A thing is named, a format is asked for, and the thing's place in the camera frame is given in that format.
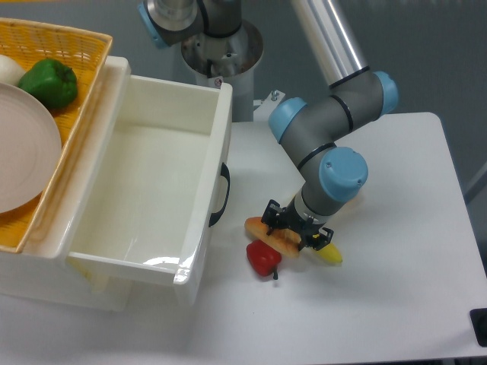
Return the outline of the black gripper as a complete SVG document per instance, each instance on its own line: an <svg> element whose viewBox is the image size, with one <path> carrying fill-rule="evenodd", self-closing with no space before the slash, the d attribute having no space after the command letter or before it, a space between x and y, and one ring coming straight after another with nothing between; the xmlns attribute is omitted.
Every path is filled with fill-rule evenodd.
<svg viewBox="0 0 487 365"><path fill-rule="evenodd" d="M271 235L274 230L284 227L297 233L301 237L298 244L299 251L304 248L320 251L331 243L334 235L332 229L323 227L323 223L320 223L315 217L310 215L302 217L296 211L295 206L289 205L282 208L273 199L269 200L261 222L267 226L266 235Z"/></svg>

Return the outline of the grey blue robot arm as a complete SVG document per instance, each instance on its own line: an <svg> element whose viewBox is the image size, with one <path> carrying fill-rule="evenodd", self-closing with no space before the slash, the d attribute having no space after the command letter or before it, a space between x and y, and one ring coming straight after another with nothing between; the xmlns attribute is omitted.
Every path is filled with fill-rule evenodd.
<svg viewBox="0 0 487 365"><path fill-rule="evenodd" d="M390 76L369 69L338 2L292 6L330 93L313 106L291 98L271 112L269 128L304 184L288 205L270 201L261 217L244 224L250 235L287 256L331 243L326 222L368 177L364 158L336 142L391 112L399 99ZM180 44L201 85L234 84L262 57L262 37L242 18L239 1L143 1L138 12L156 46Z"/></svg>

